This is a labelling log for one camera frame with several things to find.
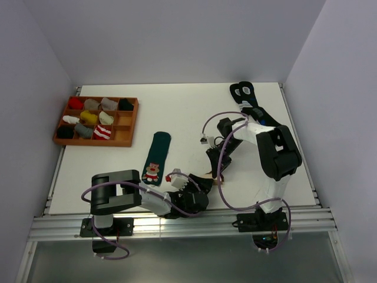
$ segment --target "wooden tray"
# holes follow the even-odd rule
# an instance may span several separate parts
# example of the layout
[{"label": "wooden tray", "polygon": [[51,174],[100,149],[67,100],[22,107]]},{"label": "wooden tray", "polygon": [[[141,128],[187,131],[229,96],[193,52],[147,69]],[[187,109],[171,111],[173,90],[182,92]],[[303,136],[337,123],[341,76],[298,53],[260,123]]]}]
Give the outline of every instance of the wooden tray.
[{"label": "wooden tray", "polygon": [[[90,96],[71,96],[76,97],[81,102],[84,102],[86,99],[94,99],[101,102],[102,98],[104,97],[90,97]],[[95,124],[88,124],[85,121],[80,119],[80,123],[83,124],[85,127],[89,127],[94,129],[96,125],[101,125],[100,120],[98,118],[98,115],[101,111],[106,112],[108,115],[114,117],[114,122],[112,125],[101,125],[107,129],[111,129],[111,137],[109,140],[96,140],[94,139],[93,135],[90,139],[83,139],[78,135],[78,133],[74,134],[74,137],[72,139],[59,139],[57,137],[57,134],[55,132],[54,134],[54,142],[63,146],[126,146],[130,147],[132,145],[132,138],[134,135],[134,129],[135,129],[135,122],[136,122],[136,115],[138,110],[138,100],[135,97],[108,97],[108,99],[116,101],[119,103],[120,98],[127,98],[127,100],[134,106],[133,111],[108,111],[108,110],[102,110],[102,106],[100,106],[99,110],[89,110],[90,113],[97,115],[97,122]],[[74,129],[74,124],[68,124],[65,121],[63,121],[64,115],[74,116],[80,118],[81,112],[85,111],[83,110],[74,110],[71,109],[67,103],[65,106],[64,112],[62,117],[60,118],[60,122],[58,125],[58,128],[60,126],[68,126],[72,127]]]}]

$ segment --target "black sock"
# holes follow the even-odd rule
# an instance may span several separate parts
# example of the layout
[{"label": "black sock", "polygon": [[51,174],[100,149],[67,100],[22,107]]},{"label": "black sock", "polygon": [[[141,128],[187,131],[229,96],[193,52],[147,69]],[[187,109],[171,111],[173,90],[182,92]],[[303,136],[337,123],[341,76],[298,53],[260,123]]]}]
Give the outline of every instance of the black sock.
[{"label": "black sock", "polygon": [[281,125],[263,107],[258,105],[251,82],[241,81],[238,84],[232,84],[229,90],[242,113],[252,116],[254,120],[264,126],[277,127]]}]

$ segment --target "white wall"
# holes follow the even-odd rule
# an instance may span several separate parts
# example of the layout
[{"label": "white wall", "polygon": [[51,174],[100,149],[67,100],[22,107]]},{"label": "white wall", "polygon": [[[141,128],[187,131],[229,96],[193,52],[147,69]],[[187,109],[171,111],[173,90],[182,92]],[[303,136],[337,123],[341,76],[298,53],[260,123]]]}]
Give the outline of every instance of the white wall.
[{"label": "white wall", "polygon": [[327,0],[286,95],[357,282],[377,278],[377,1]]},{"label": "white wall", "polygon": [[76,85],[285,81],[325,0],[24,0]]},{"label": "white wall", "polygon": [[55,126],[73,88],[22,1],[0,1],[0,282],[13,282],[47,198]]}]

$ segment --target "white tabletop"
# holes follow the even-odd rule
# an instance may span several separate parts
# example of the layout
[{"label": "white tabletop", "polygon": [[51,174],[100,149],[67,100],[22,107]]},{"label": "white tabletop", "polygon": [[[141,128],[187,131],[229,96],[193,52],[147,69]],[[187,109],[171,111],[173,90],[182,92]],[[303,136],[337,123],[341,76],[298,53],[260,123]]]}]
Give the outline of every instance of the white tabletop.
[{"label": "white tabletop", "polygon": [[[89,204],[80,199],[91,186],[91,178],[99,173],[137,169],[143,171],[145,160],[157,131],[171,135],[164,175],[180,168],[184,173],[201,176],[210,171],[207,147],[200,144],[204,122],[222,111],[239,111],[224,84],[148,84],[148,85],[86,85],[82,96],[137,97],[140,103],[132,147],[67,146],[55,184],[50,214],[88,213]],[[278,83],[255,83],[256,97],[278,122],[292,124]],[[207,126],[206,133],[218,136],[219,116]],[[231,119],[237,115],[228,115]],[[244,207],[256,202],[262,188],[264,173],[257,147],[242,143],[232,154],[232,164],[224,171],[223,191],[233,206]],[[165,180],[159,190],[173,191]],[[315,205],[304,165],[297,169],[288,183],[284,198],[291,206]],[[208,209],[224,209],[217,187],[209,193]],[[143,210],[135,208],[128,211]]]}]

